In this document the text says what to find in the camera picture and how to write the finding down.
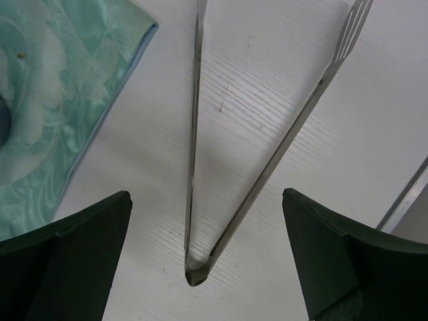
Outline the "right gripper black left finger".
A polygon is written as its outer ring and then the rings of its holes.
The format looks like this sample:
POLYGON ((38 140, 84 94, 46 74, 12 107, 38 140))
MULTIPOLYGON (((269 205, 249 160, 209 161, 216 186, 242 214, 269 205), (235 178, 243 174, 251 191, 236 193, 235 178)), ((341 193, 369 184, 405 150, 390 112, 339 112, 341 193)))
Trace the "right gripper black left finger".
POLYGON ((101 320, 132 200, 117 192, 1 242, 2 320, 101 320))

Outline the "stainless steel tongs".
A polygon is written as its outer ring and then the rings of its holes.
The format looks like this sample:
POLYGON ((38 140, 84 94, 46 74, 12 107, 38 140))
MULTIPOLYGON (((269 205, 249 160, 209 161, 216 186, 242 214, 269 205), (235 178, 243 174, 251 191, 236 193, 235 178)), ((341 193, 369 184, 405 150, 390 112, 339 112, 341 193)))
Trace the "stainless steel tongs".
POLYGON ((187 195, 186 195, 186 214, 185 214, 185 278, 191 287, 196 287, 205 282, 213 268, 226 248, 233 234, 251 209, 258 195, 261 193, 265 184, 270 179, 272 173, 279 165, 287 150, 292 145, 299 131, 314 111, 319 100, 329 87, 330 83, 338 73, 345 59, 350 55, 355 47, 357 39, 362 31, 368 13, 372 7, 372 1, 355 1, 350 7, 346 16, 344 25, 340 32, 332 59, 325 69, 320 81, 317 83, 314 91, 311 93, 307 102, 302 107, 290 129, 284 135, 283 139, 275 149, 274 153, 264 166, 255 183, 251 186, 247 195, 244 197, 237 211, 226 225, 219 236, 212 250, 209 252, 207 261, 201 267, 191 267, 190 243, 191 229, 193 220, 193 198, 195 188, 195 163, 197 153, 197 130, 199 120, 199 93, 201 83, 201 64, 203 53, 203 25, 205 12, 207 9, 206 1, 197 2, 197 15, 195 20, 194 34, 194 52, 193 52, 193 70, 192 70, 192 100, 191 100, 191 118, 190 118, 190 137, 189 137, 189 156, 187 169, 187 195))

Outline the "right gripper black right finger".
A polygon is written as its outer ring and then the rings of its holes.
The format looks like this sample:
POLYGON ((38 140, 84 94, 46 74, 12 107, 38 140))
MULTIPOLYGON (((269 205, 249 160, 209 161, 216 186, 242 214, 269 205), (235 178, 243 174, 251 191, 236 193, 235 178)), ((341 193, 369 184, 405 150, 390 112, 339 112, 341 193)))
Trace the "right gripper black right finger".
POLYGON ((426 320, 427 245, 338 214, 295 189, 282 207, 310 320, 426 320))

